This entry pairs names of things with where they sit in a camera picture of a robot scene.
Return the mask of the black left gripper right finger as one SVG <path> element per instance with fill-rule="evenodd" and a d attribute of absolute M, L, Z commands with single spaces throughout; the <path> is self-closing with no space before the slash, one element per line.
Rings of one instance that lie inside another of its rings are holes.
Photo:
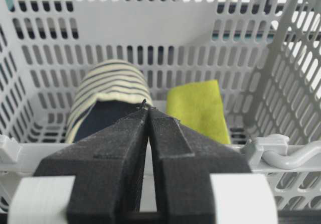
<path fill-rule="evenodd" d="M 148 111 L 157 210 L 167 223 L 214 223 L 211 173 L 251 173 L 246 159 L 156 108 Z"/>

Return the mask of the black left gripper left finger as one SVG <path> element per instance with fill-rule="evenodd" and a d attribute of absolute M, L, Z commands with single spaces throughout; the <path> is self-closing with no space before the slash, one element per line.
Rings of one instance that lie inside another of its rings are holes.
<path fill-rule="evenodd" d="M 37 177 L 75 176 L 68 223 L 116 223 L 139 211 L 147 119 L 140 109 L 40 162 Z"/>

